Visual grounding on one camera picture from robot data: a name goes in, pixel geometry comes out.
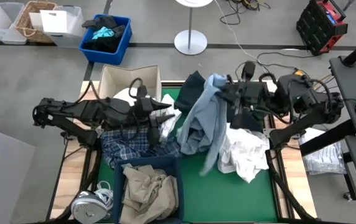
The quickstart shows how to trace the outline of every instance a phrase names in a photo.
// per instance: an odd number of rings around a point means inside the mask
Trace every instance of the plastic bag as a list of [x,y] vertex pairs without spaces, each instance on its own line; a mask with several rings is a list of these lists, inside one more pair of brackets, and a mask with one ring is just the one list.
[[[324,131],[307,128],[306,134],[302,135],[299,143],[303,144],[321,134]],[[302,157],[305,170],[310,175],[317,174],[346,174],[344,159],[342,157],[341,143],[336,142],[330,146]]]

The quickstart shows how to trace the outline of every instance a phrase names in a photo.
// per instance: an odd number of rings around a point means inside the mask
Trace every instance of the blue plaid fabric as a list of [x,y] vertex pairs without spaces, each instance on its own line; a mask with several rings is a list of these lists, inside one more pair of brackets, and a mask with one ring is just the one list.
[[180,148],[174,140],[161,142],[158,145],[149,147],[148,143],[148,127],[140,126],[136,137],[134,136],[136,127],[123,129],[121,131],[112,130],[105,131],[101,135],[102,156],[103,159],[114,169],[115,164],[121,160],[135,159],[140,157],[154,156],[179,156]]

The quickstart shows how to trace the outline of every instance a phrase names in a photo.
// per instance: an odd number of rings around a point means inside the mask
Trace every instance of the clothes pile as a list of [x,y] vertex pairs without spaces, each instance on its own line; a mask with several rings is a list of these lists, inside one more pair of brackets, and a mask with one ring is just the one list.
[[[260,170],[268,168],[265,150],[269,149],[269,141],[261,134],[266,114],[255,116],[244,111],[245,129],[230,129],[233,109],[217,96],[227,81],[226,75],[216,73],[207,80],[198,71],[189,75],[175,102],[169,95],[162,99],[173,106],[161,113],[175,116],[159,127],[160,143],[149,145],[147,126],[140,126],[138,132],[136,127],[107,131],[101,135],[104,160],[113,169],[116,162],[127,159],[205,152],[200,175],[207,175],[217,163],[222,173],[236,172],[250,183]],[[122,90],[115,97],[132,106],[135,99],[128,92]]]
[[117,51],[126,29],[125,25],[117,25],[113,16],[100,16],[94,20],[85,21],[82,27],[95,30],[92,40],[83,43],[84,49],[109,53]]
[[125,166],[121,224],[144,224],[163,220],[179,206],[177,179],[152,166]]

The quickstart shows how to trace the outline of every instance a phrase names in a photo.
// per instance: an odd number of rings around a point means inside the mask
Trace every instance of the blue storage bin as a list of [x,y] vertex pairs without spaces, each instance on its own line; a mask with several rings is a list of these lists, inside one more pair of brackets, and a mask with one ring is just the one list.
[[115,184],[113,186],[113,223],[119,223],[123,204],[121,203],[124,195],[124,184],[126,176],[123,174],[122,164],[131,164],[132,166],[152,165],[153,169],[163,169],[167,175],[177,179],[178,185],[178,209],[164,220],[154,220],[150,223],[157,224],[178,224],[184,219],[184,189],[178,158],[174,156],[146,157],[140,159],[128,159],[119,161],[115,166]]
[[[109,16],[107,14],[97,14],[93,19],[101,16]],[[87,29],[85,32],[84,38],[80,44],[80,50],[84,53],[85,57],[90,62],[99,62],[99,63],[107,63],[111,65],[119,65],[121,61],[123,61],[124,54],[126,53],[129,40],[133,35],[133,31],[131,30],[131,20],[127,17],[120,17],[120,16],[113,16],[117,25],[125,25],[126,29],[124,31],[123,36],[121,37],[120,43],[118,44],[117,51],[115,53],[108,53],[108,52],[100,52],[96,50],[88,50],[83,49],[83,43],[89,41],[93,37],[93,33],[96,30],[91,28]]]

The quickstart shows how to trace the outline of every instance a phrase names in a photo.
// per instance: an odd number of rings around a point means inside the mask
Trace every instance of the green mat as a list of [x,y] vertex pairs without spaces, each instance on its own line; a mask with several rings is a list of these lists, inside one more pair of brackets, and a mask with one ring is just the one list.
[[[176,99],[179,88],[163,88],[162,94]],[[182,125],[183,119],[176,126]],[[275,222],[271,182],[267,170],[262,170],[247,184],[236,173],[223,174],[214,169],[199,176],[205,154],[181,159],[184,181],[185,222]],[[113,170],[102,160],[98,181],[113,186]]]

